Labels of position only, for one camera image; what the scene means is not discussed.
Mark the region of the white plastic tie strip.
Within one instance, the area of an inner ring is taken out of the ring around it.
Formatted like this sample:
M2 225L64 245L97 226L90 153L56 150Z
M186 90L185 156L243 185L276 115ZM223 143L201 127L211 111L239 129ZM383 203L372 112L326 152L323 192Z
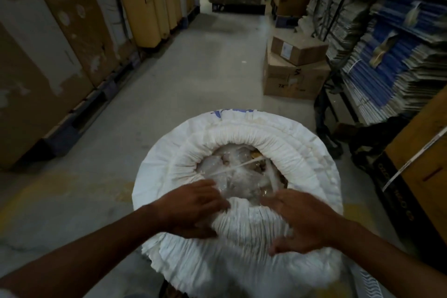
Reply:
M219 174L226 173L226 172L229 172L229 171L234 171L234 170L237 170L237 169L239 169L239 168L241 168L243 166L246 166L246 165L249 165L249 164L252 164L252 163L256 163L256 162L259 162L259 161L263 161L263 160L266 160L266 159L267 158L265 156L259 156L257 158L254 158L254 159L252 159L250 161L246 161L246 162L244 162L242 164L239 164L239 165L235 165L235 166L231 166L231 167L224 167L221 170L218 170L216 172L210 173L209 176L211 177L211 176L219 175Z

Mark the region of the tall brown torn carton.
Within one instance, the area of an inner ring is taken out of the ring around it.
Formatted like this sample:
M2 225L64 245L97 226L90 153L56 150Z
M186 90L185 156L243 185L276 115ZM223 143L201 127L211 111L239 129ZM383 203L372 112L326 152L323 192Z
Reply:
M44 0L0 0L0 169L93 90Z

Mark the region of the tall white carton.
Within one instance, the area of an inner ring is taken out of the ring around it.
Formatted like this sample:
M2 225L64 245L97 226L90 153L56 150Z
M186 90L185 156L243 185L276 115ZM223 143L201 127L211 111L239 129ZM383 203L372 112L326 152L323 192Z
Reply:
M131 43L133 35L127 20L126 11L121 0L97 0L103 14L105 24L111 37L115 54L119 53L125 44Z

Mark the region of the stack of blue flattened cartons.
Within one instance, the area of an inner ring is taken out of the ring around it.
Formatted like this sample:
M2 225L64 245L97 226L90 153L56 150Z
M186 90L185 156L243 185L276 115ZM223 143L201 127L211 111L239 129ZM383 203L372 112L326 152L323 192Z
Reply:
M447 85L447 0L377 0L340 69L366 126L415 115Z

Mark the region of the person's right hand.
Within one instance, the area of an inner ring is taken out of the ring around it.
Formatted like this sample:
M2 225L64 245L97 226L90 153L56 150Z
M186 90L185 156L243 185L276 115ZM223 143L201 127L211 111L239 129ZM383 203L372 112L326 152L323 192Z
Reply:
M300 254L324 247L338 248L355 225L309 193L282 189L261 198L261 205L279 214L292 228Z

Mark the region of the stack of grey flattened cartons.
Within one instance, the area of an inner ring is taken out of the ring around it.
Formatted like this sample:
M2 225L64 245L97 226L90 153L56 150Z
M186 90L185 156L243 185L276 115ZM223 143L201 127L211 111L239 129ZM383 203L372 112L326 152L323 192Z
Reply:
M326 58L338 69L346 63L370 19L376 0L310 0L299 19L305 34L328 44Z

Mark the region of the long blue pallet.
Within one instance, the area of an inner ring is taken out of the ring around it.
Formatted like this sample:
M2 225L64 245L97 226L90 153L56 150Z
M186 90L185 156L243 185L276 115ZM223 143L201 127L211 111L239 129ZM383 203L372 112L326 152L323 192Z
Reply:
M200 14L200 7L194 7L187 17L171 30L171 37L163 39L155 48L137 48L120 63L99 86L88 94L75 108L54 126L36 144L37 156L43 160L63 157L75 146L85 132L90 128L100 114L107 108L129 79L148 58L160 57L181 30L189 27L190 23Z

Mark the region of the small brown cardboard box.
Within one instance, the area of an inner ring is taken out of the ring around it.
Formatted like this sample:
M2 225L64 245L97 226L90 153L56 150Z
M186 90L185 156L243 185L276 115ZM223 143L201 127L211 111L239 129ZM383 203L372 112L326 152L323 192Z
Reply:
M272 36L271 52L295 66L325 60L328 44L301 33L276 33Z

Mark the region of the clear plastic liner bag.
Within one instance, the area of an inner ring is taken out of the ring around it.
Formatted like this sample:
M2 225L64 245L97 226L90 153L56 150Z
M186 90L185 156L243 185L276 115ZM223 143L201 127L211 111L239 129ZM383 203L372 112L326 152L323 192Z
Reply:
M230 143L217 148L211 155L197 163L196 171L212 179L225 198L242 198L251 205L259 205L260 198L288 187L288 180L276 165L266 160L243 166L215 176L210 173L264 156L257 148L247 144Z

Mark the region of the black metal trolley frame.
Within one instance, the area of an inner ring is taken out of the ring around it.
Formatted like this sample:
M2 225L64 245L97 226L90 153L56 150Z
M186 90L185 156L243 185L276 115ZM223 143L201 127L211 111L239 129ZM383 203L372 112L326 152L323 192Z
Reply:
M314 102L316 134L334 160L344 154L348 144L363 123L348 96L347 88L339 77L329 76Z

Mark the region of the person's left forearm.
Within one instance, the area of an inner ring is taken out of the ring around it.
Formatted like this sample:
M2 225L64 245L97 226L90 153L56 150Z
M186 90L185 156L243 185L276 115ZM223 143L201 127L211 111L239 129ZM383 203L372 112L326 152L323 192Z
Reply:
M82 298L144 241L171 224L162 207L145 205L0 278L0 297Z

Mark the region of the person's left hand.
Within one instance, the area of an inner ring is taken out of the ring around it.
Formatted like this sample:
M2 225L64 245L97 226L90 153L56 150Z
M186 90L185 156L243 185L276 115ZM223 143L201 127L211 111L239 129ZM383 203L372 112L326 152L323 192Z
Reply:
M203 179L168 192L150 207L153 236L162 232L176 235L177 226L210 227L205 221L231 206L213 180Z

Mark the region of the person's right forearm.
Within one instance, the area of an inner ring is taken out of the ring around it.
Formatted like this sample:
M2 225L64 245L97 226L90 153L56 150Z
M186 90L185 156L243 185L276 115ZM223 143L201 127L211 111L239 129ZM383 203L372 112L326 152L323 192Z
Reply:
M332 245L366 270L396 298L447 298L447 275L342 218Z

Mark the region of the large brown cardboard box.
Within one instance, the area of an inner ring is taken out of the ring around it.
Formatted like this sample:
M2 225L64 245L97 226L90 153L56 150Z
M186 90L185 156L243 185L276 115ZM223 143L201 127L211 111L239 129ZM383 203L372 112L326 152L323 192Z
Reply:
M294 66L267 47L263 66L263 94L314 101L329 74L330 66L325 61Z

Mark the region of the white woven sack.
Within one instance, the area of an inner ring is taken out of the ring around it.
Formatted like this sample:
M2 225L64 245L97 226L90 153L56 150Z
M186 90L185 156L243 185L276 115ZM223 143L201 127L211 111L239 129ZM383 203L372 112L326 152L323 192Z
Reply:
M197 164L229 143L247 144L271 159L288 188L310 193L343 213L340 176L325 144L301 123L257 110L221 109L193 117L160 138L138 170L135 210L202 176ZM291 229L275 212L247 199L212 219L217 239L159 233L142 244L151 267L189 297L219 298L237 285L250 298L305 295L336 281L342 255L331 248L269 256L272 241Z

